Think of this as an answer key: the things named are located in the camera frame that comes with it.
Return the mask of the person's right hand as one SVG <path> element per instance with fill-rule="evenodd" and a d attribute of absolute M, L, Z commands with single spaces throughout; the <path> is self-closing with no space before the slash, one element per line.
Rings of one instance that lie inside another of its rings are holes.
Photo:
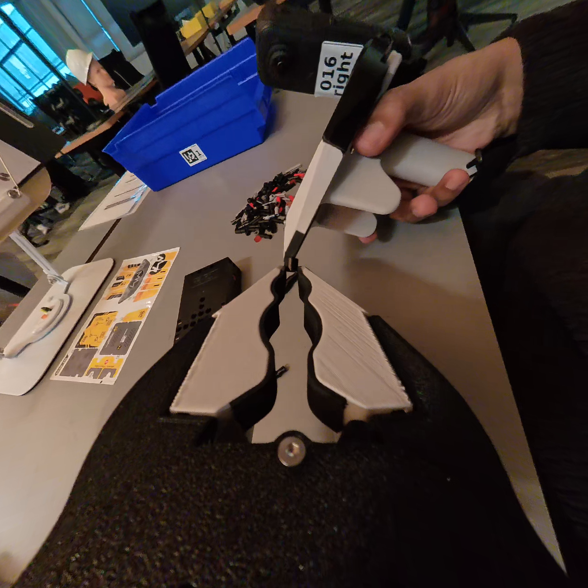
<path fill-rule="evenodd" d="M 514 135 L 522 103 L 520 46 L 508 37 L 386 92 L 354 147 L 361 155 L 374 157 L 407 130 L 474 153 Z"/>

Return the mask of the black perforated plastic block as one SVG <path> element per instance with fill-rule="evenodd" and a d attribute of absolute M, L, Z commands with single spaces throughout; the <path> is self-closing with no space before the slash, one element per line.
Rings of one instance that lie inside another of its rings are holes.
<path fill-rule="evenodd" d="M 242 274 L 229 258 L 185 276 L 175 327 L 177 343 L 242 291 Z"/>

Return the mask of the yellow sticker sheet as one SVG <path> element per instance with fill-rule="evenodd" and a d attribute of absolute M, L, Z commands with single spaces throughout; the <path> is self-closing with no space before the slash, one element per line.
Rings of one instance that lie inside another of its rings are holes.
<path fill-rule="evenodd" d="M 124 260 L 50 379 L 112 386 L 179 252 Z"/>

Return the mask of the person's right forearm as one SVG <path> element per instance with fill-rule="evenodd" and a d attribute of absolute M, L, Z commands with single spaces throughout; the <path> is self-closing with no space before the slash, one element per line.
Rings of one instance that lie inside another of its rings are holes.
<path fill-rule="evenodd" d="M 516 156 L 587 148 L 587 1 L 537 13 L 504 38 L 517 40 L 523 64 Z"/>

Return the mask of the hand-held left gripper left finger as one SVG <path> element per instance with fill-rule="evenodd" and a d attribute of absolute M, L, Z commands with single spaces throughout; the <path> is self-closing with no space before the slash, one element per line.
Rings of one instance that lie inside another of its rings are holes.
<path fill-rule="evenodd" d="M 277 396 L 270 338 L 280 325 L 286 278 L 285 268 L 272 269 L 213 315 L 172 415 L 229 420 L 247 431 L 269 414 Z"/>

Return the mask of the pile of small plastic pins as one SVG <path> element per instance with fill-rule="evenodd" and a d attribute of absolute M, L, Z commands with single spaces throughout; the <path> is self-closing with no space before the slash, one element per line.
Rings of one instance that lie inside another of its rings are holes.
<path fill-rule="evenodd" d="M 272 239 L 278 227 L 285 224 L 295 198 L 293 192 L 305 176 L 306 169 L 298 165 L 265 182 L 232 220 L 235 234 L 252 236 L 257 243 Z"/>

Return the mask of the blue storage bin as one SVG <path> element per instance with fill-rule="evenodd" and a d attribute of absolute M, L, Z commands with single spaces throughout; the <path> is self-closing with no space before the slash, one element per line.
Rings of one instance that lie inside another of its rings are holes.
<path fill-rule="evenodd" d="M 260 145 L 271 97 L 246 37 L 140 107 L 104 152 L 159 191 Z"/>

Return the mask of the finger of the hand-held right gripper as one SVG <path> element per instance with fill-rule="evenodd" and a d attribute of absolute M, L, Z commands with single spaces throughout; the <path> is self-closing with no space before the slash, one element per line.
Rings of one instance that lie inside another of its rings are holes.
<path fill-rule="evenodd" d="M 339 148 L 320 141 L 285 220 L 283 265 L 285 258 L 298 258 L 319 205 L 342 159 L 343 152 Z"/>

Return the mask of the white printed paper sheet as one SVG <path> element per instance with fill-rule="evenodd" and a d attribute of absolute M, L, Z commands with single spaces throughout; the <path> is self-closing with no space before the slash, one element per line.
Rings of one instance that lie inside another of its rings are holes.
<path fill-rule="evenodd" d="M 125 172 L 78 230 L 85 231 L 131 215 L 149 191 L 135 174 Z"/>

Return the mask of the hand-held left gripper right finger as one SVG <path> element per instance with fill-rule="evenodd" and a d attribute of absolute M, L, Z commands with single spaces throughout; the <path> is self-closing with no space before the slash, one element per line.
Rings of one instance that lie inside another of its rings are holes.
<path fill-rule="evenodd" d="M 330 430 L 393 412 L 412 401 L 393 369 L 366 311 L 308 268 L 298 269 L 307 357 L 307 402 Z"/>

